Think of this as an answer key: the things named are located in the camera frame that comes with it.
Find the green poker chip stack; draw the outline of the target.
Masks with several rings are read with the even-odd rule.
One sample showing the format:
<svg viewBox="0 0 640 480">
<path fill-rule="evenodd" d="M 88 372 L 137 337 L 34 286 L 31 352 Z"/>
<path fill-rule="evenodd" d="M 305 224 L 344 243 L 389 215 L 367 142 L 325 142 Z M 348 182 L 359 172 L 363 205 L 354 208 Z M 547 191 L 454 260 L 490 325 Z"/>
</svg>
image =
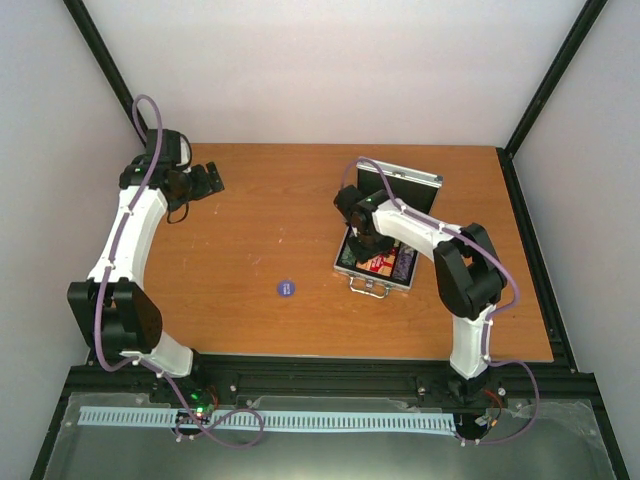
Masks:
<svg viewBox="0 0 640 480">
<path fill-rule="evenodd" d="M 339 263 L 345 268 L 352 268 L 356 265 L 356 258 L 348 246 L 343 249 L 339 258 Z"/>
</svg>

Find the red playing card deck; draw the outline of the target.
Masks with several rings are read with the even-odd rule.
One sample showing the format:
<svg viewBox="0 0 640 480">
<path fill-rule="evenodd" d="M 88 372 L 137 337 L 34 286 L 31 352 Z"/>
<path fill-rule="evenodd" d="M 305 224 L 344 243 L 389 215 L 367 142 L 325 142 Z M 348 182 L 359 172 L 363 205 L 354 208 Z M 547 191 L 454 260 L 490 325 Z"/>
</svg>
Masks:
<svg viewBox="0 0 640 480">
<path fill-rule="evenodd" d="M 391 252 L 389 254 L 377 255 L 365 262 L 357 262 L 356 267 L 368 274 L 388 278 L 393 273 L 395 263 L 396 254 Z"/>
</svg>

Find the aluminium poker case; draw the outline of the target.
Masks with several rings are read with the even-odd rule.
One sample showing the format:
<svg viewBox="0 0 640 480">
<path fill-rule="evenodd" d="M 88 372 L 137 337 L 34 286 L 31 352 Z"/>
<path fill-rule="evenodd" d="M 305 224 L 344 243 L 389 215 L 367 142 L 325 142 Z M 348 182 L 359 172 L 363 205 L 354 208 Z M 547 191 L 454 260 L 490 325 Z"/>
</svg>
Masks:
<svg viewBox="0 0 640 480">
<path fill-rule="evenodd" d="M 343 183 L 334 206 L 347 226 L 337 253 L 334 270 L 349 278 L 349 289 L 354 293 L 383 299 L 393 290 L 408 291 L 413 283 L 420 254 L 432 259 L 436 241 L 431 238 L 433 228 L 420 220 L 427 217 L 443 185 L 440 175 L 399 166 L 366 157 L 349 164 L 345 171 L 357 171 L 356 182 Z M 356 265 L 345 268 L 339 263 L 347 239 L 354 235 L 380 234 L 395 239 L 389 252 L 397 254 L 402 245 L 416 251 L 413 275 L 408 283 L 368 274 Z"/>
</svg>

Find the purple dealer button disc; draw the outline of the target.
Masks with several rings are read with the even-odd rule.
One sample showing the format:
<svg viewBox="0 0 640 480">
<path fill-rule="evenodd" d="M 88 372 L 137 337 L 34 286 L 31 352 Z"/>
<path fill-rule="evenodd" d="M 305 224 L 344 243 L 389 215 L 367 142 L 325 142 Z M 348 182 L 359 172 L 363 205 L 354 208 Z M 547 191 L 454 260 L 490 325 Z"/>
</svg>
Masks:
<svg viewBox="0 0 640 480">
<path fill-rule="evenodd" d="M 296 286 L 292 280 L 286 279 L 277 284 L 276 290 L 281 297 L 290 297 L 295 294 Z"/>
</svg>

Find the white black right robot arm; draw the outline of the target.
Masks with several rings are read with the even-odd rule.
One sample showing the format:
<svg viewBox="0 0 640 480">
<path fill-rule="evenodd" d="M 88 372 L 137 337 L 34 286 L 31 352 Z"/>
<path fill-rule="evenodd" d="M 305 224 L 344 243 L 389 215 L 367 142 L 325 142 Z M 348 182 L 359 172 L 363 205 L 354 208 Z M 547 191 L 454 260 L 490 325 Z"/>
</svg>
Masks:
<svg viewBox="0 0 640 480">
<path fill-rule="evenodd" d="M 351 230 L 347 244 L 357 262 L 390 254 L 400 242 L 433 263 L 439 298 L 453 320 L 443 388 L 452 400 L 468 402 L 487 382 L 493 316 L 510 280 L 484 227 L 451 226 L 384 190 L 366 196 L 353 185 L 333 203 Z"/>
</svg>

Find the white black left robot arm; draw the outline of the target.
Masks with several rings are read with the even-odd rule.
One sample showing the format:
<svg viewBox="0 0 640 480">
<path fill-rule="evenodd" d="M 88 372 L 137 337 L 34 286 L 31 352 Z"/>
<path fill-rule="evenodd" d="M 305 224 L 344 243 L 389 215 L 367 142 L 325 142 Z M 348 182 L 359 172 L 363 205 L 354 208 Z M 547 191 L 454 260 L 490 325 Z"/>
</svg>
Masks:
<svg viewBox="0 0 640 480">
<path fill-rule="evenodd" d="M 106 371 L 144 364 L 174 378 L 186 402 L 201 400 L 208 378 L 199 355 L 164 329 L 159 308 L 144 291 L 144 273 L 157 227 L 191 203 L 223 191 L 216 165 L 195 165 L 187 137 L 151 129 L 143 154 L 119 178 L 118 208 L 105 247 L 88 277 L 73 282 L 67 300 L 81 334 Z"/>
</svg>

